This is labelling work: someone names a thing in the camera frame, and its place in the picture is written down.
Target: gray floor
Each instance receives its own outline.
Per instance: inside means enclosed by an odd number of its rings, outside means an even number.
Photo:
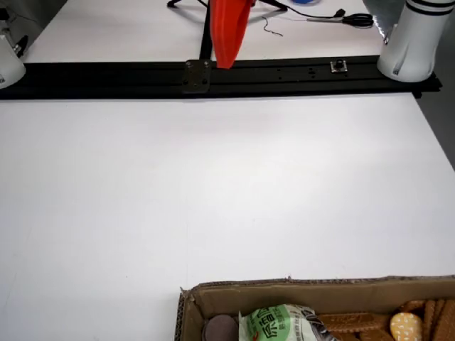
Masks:
[[[363,0],[377,17],[380,30],[387,32],[398,21],[405,0]],[[13,37],[27,33],[33,40],[54,17],[66,0],[0,0],[17,13],[11,32]],[[455,15],[449,19],[437,55],[436,74],[444,85],[439,93],[424,94],[419,105],[439,140],[447,158],[455,168]]]

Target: screw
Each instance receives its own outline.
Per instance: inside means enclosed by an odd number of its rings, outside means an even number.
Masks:
[[[341,69],[342,67],[344,67],[344,60],[342,59],[337,59],[336,63],[335,63],[335,67],[337,69]]]

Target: corrugated cardboard edge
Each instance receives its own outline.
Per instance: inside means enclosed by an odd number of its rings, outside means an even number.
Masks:
[[[181,293],[180,298],[178,299],[176,334],[174,337],[174,341],[180,341],[180,339],[181,339],[185,298],[186,298],[186,295],[184,293]]]
[[[359,284],[359,283],[379,283],[383,281],[438,281],[445,279],[455,279],[455,275],[450,276],[387,276],[381,278],[357,278],[357,279],[316,279],[316,280],[296,280],[292,278],[266,279],[258,281],[221,281],[202,283],[189,291],[182,291],[178,300],[177,321],[174,341],[181,341],[183,324],[185,323],[185,307],[188,298],[193,297],[193,293],[204,288],[219,288],[222,286],[268,286],[270,284],[292,283],[303,285],[324,285],[324,284]]]

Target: brown round snack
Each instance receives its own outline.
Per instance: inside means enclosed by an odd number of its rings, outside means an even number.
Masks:
[[[203,341],[238,341],[239,327],[229,315],[218,315],[205,324],[202,338]]]

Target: black tripod stand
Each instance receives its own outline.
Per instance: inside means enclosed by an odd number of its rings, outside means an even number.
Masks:
[[[181,0],[170,0],[167,6],[172,9],[176,9],[176,4]],[[202,37],[202,44],[200,46],[200,54],[199,59],[210,59],[212,56],[213,44],[212,38],[210,37],[210,1],[205,4],[202,0],[197,0],[200,4],[207,7],[207,14],[205,15],[205,23],[204,23],[204,34]],[[286,12],[287,7],[282,3],[278,2],[277,0],[258,0],[263,2],[264,4],[268,4],[271,6],[275,6],[278,8],[280,12]]]

